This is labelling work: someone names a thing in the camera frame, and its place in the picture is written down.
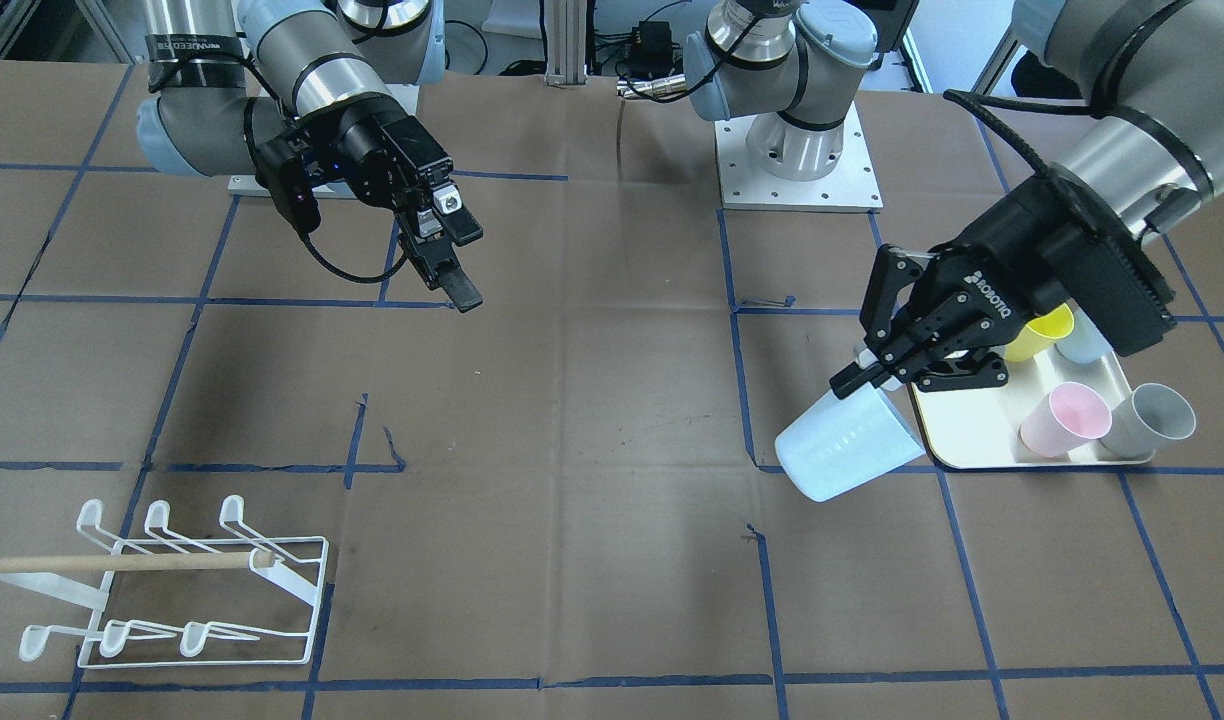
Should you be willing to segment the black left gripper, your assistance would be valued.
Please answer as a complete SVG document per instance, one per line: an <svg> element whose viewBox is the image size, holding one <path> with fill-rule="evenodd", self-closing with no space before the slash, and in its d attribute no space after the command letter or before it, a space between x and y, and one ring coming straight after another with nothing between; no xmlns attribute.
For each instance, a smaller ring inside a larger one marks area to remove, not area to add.
<svg viewBox="0 0 1224 720"><path fill-rule="evenodd" d="M1174 291L1114 211L1073 179L1029 178L927 258L878 249L865 337L830 380L832 396L1005 386L999 348L1070 300L1121 356L1176 324Z"/></svg>

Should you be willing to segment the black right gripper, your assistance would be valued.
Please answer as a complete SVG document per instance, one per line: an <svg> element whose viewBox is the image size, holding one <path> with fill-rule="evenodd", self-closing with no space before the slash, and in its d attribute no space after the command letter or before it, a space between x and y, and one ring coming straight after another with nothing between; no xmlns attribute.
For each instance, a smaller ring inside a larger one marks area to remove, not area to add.
<svg viewBox="0 0 1224 720"><path fill-rule="evenodd" d="M329 160L332 170L346 170L344 181L356 200L373 208L406 213L435 209L443 231L421 238L412 222L403 224L403 256L424 278L428 290L443 290L460 313L483 302L479 287L470 280L453 246L465 246L483 238L483 228L464 204L457 182L450 181L450 159L417 118L408 114L394 97L368 94L346 97L326 109L297 119L297 126L319 126L333 131L332 144L341 160ZM288 127L277 138L293 142L295 149L308 146L293 140Z"/></svg>

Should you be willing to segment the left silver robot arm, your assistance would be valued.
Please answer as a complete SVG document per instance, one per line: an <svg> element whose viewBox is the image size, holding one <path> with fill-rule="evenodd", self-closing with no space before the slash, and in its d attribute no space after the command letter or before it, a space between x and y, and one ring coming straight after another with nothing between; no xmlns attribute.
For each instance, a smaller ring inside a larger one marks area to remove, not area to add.
<svg viewBox="0 0 1224 720"><path fill-rule="evenodd" d="M1144 246L1224 193L1224 1L1016 1L1010 27L1082 104L944 92L1031 178L927 253L878 249L836 398L1004 386L1000 348L1066 301L1120 356L1176 324ZM707 120L767 118L763 167L800 179L777 152L787 137L841 149L876 40L849 2L723 1L685 42L684 92Z"/></svg>

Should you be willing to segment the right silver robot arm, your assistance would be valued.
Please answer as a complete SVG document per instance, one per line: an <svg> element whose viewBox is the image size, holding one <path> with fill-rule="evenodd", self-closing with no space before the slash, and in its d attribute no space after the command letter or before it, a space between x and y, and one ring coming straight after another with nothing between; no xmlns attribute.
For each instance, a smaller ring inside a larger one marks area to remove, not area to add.
<svg viewBox="0 0 1224 720"><path fill-rule="evenodd" d="M147 160L174 176L252 176L310 245L315 189L346 184L400 225L401 263L461 313L481 295L457 247L481 238L446 149L393 84L446 70L439 1L149 1Z"/></svg>

